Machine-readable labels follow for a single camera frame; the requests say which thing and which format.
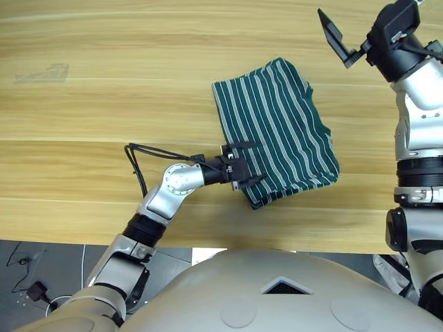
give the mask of striped shirt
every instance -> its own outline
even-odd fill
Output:
[[[254,209],[338,180],[331,131],[312,102],[312,88],[287,60],[215,82],[213,91],[226,141],[261,143],[234,150],[248,161],[252,175],[267,175],[243,189]]]

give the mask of white stripe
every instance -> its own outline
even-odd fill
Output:
[[[248,137],[246,131],[244,130],[243,123],[242,123],[242,121],[240,120],[239,108],[237,107],[237,103],[236,103],[236,101],[235,101],[235,97],[234,97],[234,93],[233,93],[233,87],[232,87],[232,82],[231,82],[231,80],[226,81],[226,86],[228,87],[229,96],[230,96],[230,101],[231,101],[231,103],[232,103],[232,105],[233,105],[233,110],[234,110],[234,113],[235,113],[235,119],[236,119],[237,124],[238,124],[238,126],[239,126],[239,128],[240,128],[240,131],[241,131],[241,133],[242,133],[242,135],[243,135],[243,141],[244,141],[244,142],[245,142],[245,141],[246,141],[246,142],[249,142],[249,141],[251,141],[251,140],[253,139],[253,137],[251,137],[251,138]],[[256,173],[257,175],[258,175],[258,174],[261,174],[262,171],[261,171],[260,167],[258,166],[258,163],[257,163],[257,161],[256,161],[256,159],[255,159],[255,156],[254,156],[254,154],[252,153],[251,149],[247,149],[246,151],[247,151],[247,153],[249,154],[249,156],[251,157],[251,160],[253,161],[253,165],[254,165],[254,168],[255,168],[255,173]],[[263,183],[263,185],[264,185],[264,187],[265,187],[266,192],[269,193],[269,192],[271,191],[271,188],[270,188],[266,183]]]
[[[222,86],[223,83],[226,83],[226,81],[225,81],[225,82],[220,82],[220,83],[219,83],[219,85],[220,85],[220,91],[221,91],[221,94],[223,95],[223,98],[224,98],[224,100],[225,100],[225,102],[226,102],[226,107],[229,108],[229,105],[228,105],[228,99],[226,98],[226,95],[224,94],[224,91],[223,91],[223,86]],[[236,132],[236,130],[235,130],[235,128],[234,128],[234,122],[233,122],[232,114],[229,113],[229,117],[230,117],[230,123],[232,124],[233,132],[234,132],[234,134],[237,136],[237,142],[239,142],[240,139],[239,139],[238,133]],[[239,158],[239,153],[238,153],[238,151],[237,151],[236,149],[233,149],[233,154],[234,154],[234,156],[235,156],[236,158]],[[257,197],[255,197],[255,195],[254,195],[252,189],[251,189],[250,187],[248,187],[248,188],[246,188],[246,191],[248,192],[249,196],[252,198],[253,202],[254,202],[254,203],[257,203],[257,202],[258,202]]]
[[[292,74],[292,72],[291,72],[291,70],[289,69],[289,67],[288,67],[288,64],[286,63],[286,62],[284,62],[284,65],[288,68],[288,70],[289,70],[289,72],[291,73],[291,76],[292,76],[292,78],[293,78],[293,80],[295,80],[295,78],[294,78],[294,76],[293,76],[293,74]],[[334,169],[336,170],[336,173],[337,174],[339,174],[339,171],[338,171],[338,169],[336,168],[336,166],[335,166],[335,163],[334,163],[334,161],[329,157],[329,154],[327,153],[327,151],[326,151],[326,144],[324,143],[324,140],[321,138],[321,136],[320,136],[320,134],[317,132],[317,130],[316,130],[316,126],[315,126],[315,124],[314,124],[314,115],[313,115],[313,113],[312,113],[312,110],[311,110],[311,108],[309,107],[309,105],[306,103],[306,100],[304,100],[303,98],[302,98],[302,100],[303,100],[303,102],[306,104],[306,107],[309,109],[309,111],[311,112],[311,116],[312,116],[312,125],[313,125],[313,129],[314,129],[314,133],[320,138],[320,141],[322,142],[322,144],[323,144],[323,146],[324,146],[324,148],[325,148],[325,153],[326,153],[326,157],[331,161],[331,163],[332,163],[332,166],[334,167]]]
[[[244,78],[243,77],[239,77],[238,82],[240,83],[240,85],[242,84],[243,81],[244,81]],[[240,90],[238,89],[238,84],[234,84],[234,86],[235,86],[235,90],[237,91],[238,96],[240,96],[241,93],[240,93]],[[247,100],[248,99],[248,96],[247,96],[248,91],[242,89],[242,93],[243,93],[244,99]],[[252,138],[253,138],[254,137],[254,133],[253,133],[253,131],[251,129],[249,121],[247,120],[248,117],[246,116],[246,110],[243,107],[240,107],[240,111],[243,113],[244,118],[246,119],[246,121],[245,121],[246,126],[248,127],[249,132],[251,133]],[[255,155],[258,155],[260,157],[260,159],[262,160],[263,168],[266,171],[266,165],[264,164],[264,160],[263,160],[263,157],[262,157],[260,151],[257,149],[255,151],[255,153],[253,153],[250,149],[248,149],[248,152],[249,152],[251,158],[253,159],[254,166],[255,166],[255,173],[256,174],[263,174],[264,172],[263,172],[262,169],[260,169],[260,166],[258,165],[258,162],[257,162],[256,157],[255,157]],[[257,185],[263,185],[263,187],[266,190],[266,194],[269,194],[272,191],[272,189],[271,189],[271,187],[269,187],[269,185],[267,184],[266,180],[270,180],[274,184],[274,187],[277,187],[277,185],[275,184],[275,182],[273,181],[273,179],[270,176],[268,176],[264,180],[261,180],[260,183],[258,183]]]
[[[264,96],[264,90],[263,90],[263,86],[262,86],[262,84],[261,84],[261,82],[260,82],[260,79],[259,79],[257,76],[255,76],[254,79],[255,79],[255,83],[257,84],[258,92],[259,92],[259,94],[260,94],[260,97],[261,97],[261,99],[262,99],[262,103],[263,103],[263,107],[264,107],[264,112],[265,112],[266,115],[267,115],[267,118],[268,118],[269,124],[271,125],[271,128],[272,128],[272,131],[274,132],[275,138],[277,139],[277,143],[278,143],[278,145],[279,145],[279,147],[280,147],[280,151],[282,152],[282,154],[283,154],[283,156],[284,156],[286,162],[288,163],[288,166],[291,168],[294,177],[295,177],[295,178],[298,178],[298,177],[297,177],[296,166],[295,166],[295,165],[291,162],[291,160],[289,159],[289,156],[287,155],[286,149],[284,148],[283,142],[282,142],[282,140],[280,139],[280,136],[278,135],[277,127],[275,126],[275,123],[274,123],[274,121],[273,121],[273,119],[272,119],[272,117],[271,117],[271,112],[269,111],[268,105],[267,105],[267,103],[266,103],[266,98],[265,98],[265,96]],[[291,177],[289,176],[289,174],[286,172],[286,169],[285,169],[285,167],[283,166],[283,164],[282,164],[281,161],[280,161],[280,164],[282,165],[283,170],[284,170],[285,173],[287,174],[288,178],[291,178]]]
[[[287,85],[286,82],[284,83],[284,82],[283,82],[278,76],[276,76],[276,78],[277,78],[276,82],[279,82],[280,85],[281,85],[281,87],[282,87],[282,89],[284,89],[284,87]],[[286,97],[286,95],[285,95],[284,93],[283,93],[283,97],[284,97],[284,100],[286,101],[286,103],[287,103],[287,104],[289,105],[289,107],[290,107],[290,103],[289,103],[289,101],[288,101],[288,99],[287,99],[287,97]],[[295,106],[295,108],[296,108],[296,110],[297,110],[298,113],[303,112],[303,110],[302,110],[301,108],[297,107],[297,104],[293,103],[293,105]],[[292,115],[292,118],[294,119],[294,123],[295,123],[295,125],[296,125],[297,128],[300,130],[300,132],[302,133],[303,140],[305,141],[305,144],[306,144],[306,148],[312,153],[312,158],[315,158],[315,157],[314,157],[314,151],[309,147],[309,144],[308,144],[308,141],[309,141],[309,142],[312,142],[312,141],[306,139],[305,134],[303,133],[303,130],[302,130],[301,126],[299,125],[297,119],[295,118],[295,115],[294,115],[292,112],[290,112],[290,114]],[[293,131],[293,127],[290,126],[289,129],[291,130],[291,134],[292,134],[293,136],[296,136],[295,132]],[[315,170],[315,172],[316,172],[316,175],[311,174],[311,176],[312,176],[313,178],[314,178],[314,177],[318,177],[319,175],[322,174],[322,173],[318,170],[318,168],[317,168],[317,166],[315,165],[315,162],[314,162],[314,161],[312,162],[312,166],[313,166],[313,168],[314,168],[314,170]],[[322,184],[321,181],[319,181],[319,180],[316,180],[316,183],[317,183],[317,184]]]
[[[289,92],[289,95],[291,96],[291,99],[292,99],[293,103],[295,104],[296,107],[298,107],[299,109],[302,109],[302,107],[298,103],[297,97],[295,96],[295,94],[294,94],[294,92],[293,92],[293,90],[292,90],[292,88],[291,88],[291,86],[289,84],[289,79],[286,76],[286,74],[284,73],[283,68],[281,67],[280,63],[277,64],[277,67],[278,67],[278,70],[279,70],[280,74],[283,76],[286,84],[288,85],[288,92]],[[302,118],[303,122],[305,123],[306,129],[307,129],[307,135],[309,136],[309,139],[312,141],[312,144],[316,148],[316,154],[317,154],[318,161],[322,165],[323,170],[325,172],[330,172],[329,169],[328,169],[328,166],[326,165],[326,162],[323,160],[322,153],[320,151],[320,145],[318,144],[317,140],[312,136],[311,130],[310,130],[309,125],[307,123],[307,117],[306,117],[305,113],[304,112],[300,112],[299,114],[300,114],[300,117]],[[314,128],[314,132],[316,133],[314,120],[312,120],[312,126]],[[318,133],[316,133],[316,134],[319,137],[320,141],[323,141],[322,138],[318,135]]]
[[[252,91],[252,96],[254,97],[255,105],[257,105],[257,113],[260,114],[260,110],[258,109],[258,103],[257,103],[257,100],[255,99],[255,94],[253,92],[252,80],[251,80],[250,77],[247,77],[247,78],[249,80],[249,84],[251,85],[251,91]],[[272,155],[271,155],[271,151],[269,150],[268,145],[265,144],[266,143],[266,139],[264,138],[262,130],[261,130],[259,124],[258,124],[257,118],[255,117],[254,110],[253,110],[253,107],[252,107],[252,104],[251,104],[251,100],[249,99],[249,96],[248,96],[248,93],[247,93],[247,90],[246,90],[245,81],[246,80],[243,80],[243,81],[240,80],[240,83],[242,84],[242,88],[245,91],[246,104],[248,105],[248,110],[249,110],[249,113],[251,114],[251,118],[252,118],[252,121],[254,122],[255,128],[257,129],[257,133],[258,133],[258,136],[260,137],[260,141],[263,144],[263,150],[266,153],[267,159],[269,160],[269,164],[271,165],[275,176],[277,176],[277,178],[280,181],[282,186],[286,186],[286,183],[285,183],[285,181],[284,181],[284,179],[282,177],[282,174],[280,174],[280,172],[278,171],[277,167],[275,166],[274,160],[273,160]]]
[[[303,158],[303,160],[304,160],[304,162],[305,162],[305,166],[306,166],[305,170],[306,170],[306,172],[307,172],[307,175],[308,175],[310,178],[313,178],[313,177],[314,177],[314,174],[311,172],[311,167],[309,166],[309,158],[308,158],[306,152],[303,150],[303,148],[302,148],[302,146],[301,146],[301,144],[300,144],[300,141],[299,141],[299,139],[298,139],[298,135],[297,135],[297,133],[293,130],[293,127],[292,127],[292,125],[291,125],[291,121],[289,120],[289,117],[288,117],[288,115],[287,115],[286,109],[285,109],[285,107],[283,106],[282,100],[280,99],[280,94],[279,94],[279,92],[278,92],[277,84],[275,83],[275,77],[274,77],[274,74],[273,74],[272,70],[271,70],[269,67],[268,67],[267,71],[268,71],[269,75],[271,76],[271,82],[272,82],[272,85],[273,85],[273,87],[274,87],[274,91],[275,91],[275,98],[276,98],[276,100],[277,100],[278,106],[280,107],[281,114],[282,114],[284,120],[285,120],[286,123],[287,123],[287,128],[288,128],[289,132],[291,133],[292,138],[294,139],[294,142],[295,142],[295,144],[296,144],[296,146],[297,146],[298,152],[300,153],[300,155],[302,156],[302,158]],[[306,142],[305,135],[304,135],[304,133],[303,133],[303,131],[302,131],[301,129],[300,129],[300,132],[302,133],[303,139],[304,139],[305,142]],[[296,155],[295,155],[294,152],[293,152],[293,149],[292,149],[291,143],[289,142],[289,139],[288,139],[287,136],[286,136],[286,133],[285,133],[284,131],[282,131],[282,133],[283,133],[284,137],[286,138],[286,140],[287,140],[287,142],[288,142],[288,146],[289,146],[290,150],[292,151],[293,156],[296,157]]]

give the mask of silver robot arm segment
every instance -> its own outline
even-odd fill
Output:
[[[87,287],[45,319],[18,331],[116,331],[127,310],[140,299],[149,270],[146,263],[186,197],[197,188],[214,183],[232,183],[233,189],[248,187],[264,176],[252,176],[244,158],[235,158],[233,149],[249,149],[253,142],[221,147],[223,155],[213,160],[169,166],[159,185],[144,197],[135,215],[92,270]]]

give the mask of black cable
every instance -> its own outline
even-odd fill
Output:
[[[143,174],[141,173],[140,167],[138,167],[138,162],[134,150],[131,149],[129,145],[125,145],[125,153],[127,158],[129,159],[129,162],[132,165],[132,168],[134,168],[134,174],[137,176],[138,183],[140,184],[141,193],[143,197],[145,197],[147,194],[146,182],[145,179],[143,178]]]
[[[404,266],[402,266],[398,261],[393,259],[390,255],[380,255],[382,259],[389,265],[391,265],[398,273],[404,276],[409,282],[412,281],[410,277],[410,272]]]
[[[406,50],[411,53],[421,54],[421,55],[429,55],[430,57],[434,57],[439,61],[443,61],[443,54],[434,52],[432,50],[426,50],[425,48],[416,48],[410,45],[401,45],[400,49]]]
[[[17,289],[17,287],[20,285],[20,283],[25,280],[28,276],[29,276],[29,270],[30,270],[30,259],[29,258],[21,258],[18,261],[15,261],[14,263],[11,263],[11,259],[12,256],[16,253],[17,249],[19,248],[19,246],[21,245],[21,241],[19,243],[17,243],[17,245],[15,246],[14,250],[11,252],[11,255],[9,255],[8,258],[8,263],[6,263],[6,267],[9,267],[11,265],[14,264],[19,264],[19,265],[26,265],[26,274],[24,275],[24,277],[22,277],[16,284],[15,286],[12,288],[11,293],[19,293],[19,292],[25,292],[27,291],[29,288],[19,288]]]
[[[147,194],[147,187],[145,179],[143,178],[143,174],[140,170],[140,167],[138,166],[138,162],[136,159],[136,155],[134,151],[139,151],[143,154],[148,154],[153,157],[158,158],[164,158],[164,159],[172,159],[172,160],[186,160],[191,161],[193,163],[198,163],[200,165],[204,165],[208,168],[211,168],[217,172],[220,171],[220,169],[217,169],[213,167],[212,165],[209,165],[208,163],[202,162],[200,160],[197,160],[196,158],[184,156],[183,154],[176,154],[175,152],[159,149],[157,147],[150,147],[147,145],[141,145],[136,143],[129,143],[128,145],[125,145],[125,153],[127,158],[129,159],[129,162],[132,165],[132,168],[134,168],[134,174],[137,176],[138,183],[140,184],[141,192],[143,197]]]
[[[412,286],[413,286],[413,282],[409,282],[409,284],[407,284],[406,287],[403,288],[403,289],[401,290],[401,292],[399,293],[399,295],[400,295],[401,297],[405,297],[405,298],[406,298],[406,296],[407,296],[407,294],[409,293],[409,290],[410,290],[410,288],[411,288]]]

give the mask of wire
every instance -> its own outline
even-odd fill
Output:
[[[31,260],[26,257],[26,258],[21,258],[18,261],[15,261],[15,262],[11,263],[12,256],[14,256],[14,254],[17,252],[17,249],[19,248],[19,246],[22,243],[23,243],[22,241],[19,241],[17,243],[17,245],[15,246],[14,250],[11,252],[11,255],[9,255],[8,262],[6,263],[6,267],[9,267],[9,266],[15,265],[15,264],[26,265],[26,274],[12,288],[11,293],[13,293],[13,294],[14,293],[19,293],[19,292],[25,292],[25,291],[27,291],[29,289],[29,288],[17,288],[17,287],[23,282],[23,280],[25,280],[29,276],[30,261]]]
[[[72,297],[72,295],[60,295],[60,296],[57,296],[55,299],[53,299],[51,302],[49,302],[48,306],[46,307],[46,310],[44,311],[44,317],[48,317],[49,307],[51,306],[52,303],[54,303],[58,299],[66,299],[66,298],[70,299],[71,297]]]
[[[407,44],[401,45],[400,49],[406,50],[411,53],[421,54],[421,55],[429,55],[430,57],[434,57],[437,60],[443,62],[443,54],[434,52],[433,50],[426,50],[425,48],[417,48],[414,46],[410,46]]]
[[[81,265],[81,271],[82,271],[82,283],[80,285],[80,289],[84,288],[84,254],[86,252],[86,244],[83,245],[83,253],[82,253],[82,265]]]
[[[402,266],[398,261],[393,259],[390,255],[380,255],[380,257],[389,265],[391,265],[398,273],[400,273],[403,277],[405,277],[409,282],[412,281],[410,276],[410,272],[407,268]]]
[[[135,155],[134,151],[139,151],[143,154],[148,154],[150,156],[158,157],[158,158],[191,161],[193,163],[204,165],[204,166],[211,168],[217,172],[220,172],[220,169],[217,169],[216,167],[213,167],[212,165],[209,165],[208,163],[200,161],[197,158],[194,158],[192,156],[189,157],[189,156],[184,156],[183,154],[176,154],[175,152],[166,151],[163,149],[159,149],[157,147],[150,147],[147,145],[129,143],[128,145],[125,145],[125,153],[132,165],[132,168],[134,168],[134,174],[137,176],[137,180],[138,180],[138,183],[140,184],[140,188],[141,188],[141,192],[142,192],[143,197],[145,197],[147,194],[147,187],[146,187],[145,179],[143,178],[143,174],[140,170],[140,167],[138,166],[138,162],[137,162],[136,155]]]

